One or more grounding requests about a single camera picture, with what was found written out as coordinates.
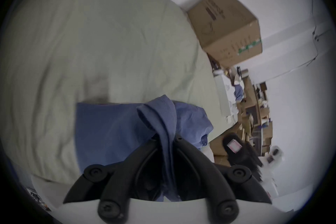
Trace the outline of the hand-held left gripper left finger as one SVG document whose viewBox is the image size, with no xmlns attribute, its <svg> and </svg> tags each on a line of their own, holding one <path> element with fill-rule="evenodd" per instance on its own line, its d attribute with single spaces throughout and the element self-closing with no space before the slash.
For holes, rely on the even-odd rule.
<svg viewBox="0 0 336 224">
<path fill-rule="evenodd" d="M 131 198 L 159 198 L 158 138 L 150 139 L 122 162 L 89 165 L 63 204 L 99 200 L 97 213 L 104 222 L 126 222 Z"/>
</svg>

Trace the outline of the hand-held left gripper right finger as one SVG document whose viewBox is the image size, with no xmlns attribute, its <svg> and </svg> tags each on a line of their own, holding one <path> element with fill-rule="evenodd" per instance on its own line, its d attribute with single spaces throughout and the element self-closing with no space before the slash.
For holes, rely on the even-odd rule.
<svg viewBox="0 0 336 224">
<path fill-rule="evenodd" d="M 182 201 L 205 198 L 212 223 L 232 223 L 241 212 L 237 200 L 272 204 L 260 182 L 245 166 L 212 163 L 181 136 L 175 136 L 173 155 L 179 197 Z"/>
</svg>

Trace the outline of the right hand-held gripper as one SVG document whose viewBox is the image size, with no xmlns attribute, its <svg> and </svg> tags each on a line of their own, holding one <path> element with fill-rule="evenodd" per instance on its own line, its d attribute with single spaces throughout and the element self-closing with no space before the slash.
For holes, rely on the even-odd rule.
<svg viewBox="0 0 336 224">
<path fill-rule="evenodd" d="M 222 142 L 231 165 L 247 167 L 269 197 L 279 196 L 274 172 L 283 161 L 283 151 L 278 146 L 258 157 L 250 143 L 243 142 L 236 133 L 224 135 Z"/>
</svg>

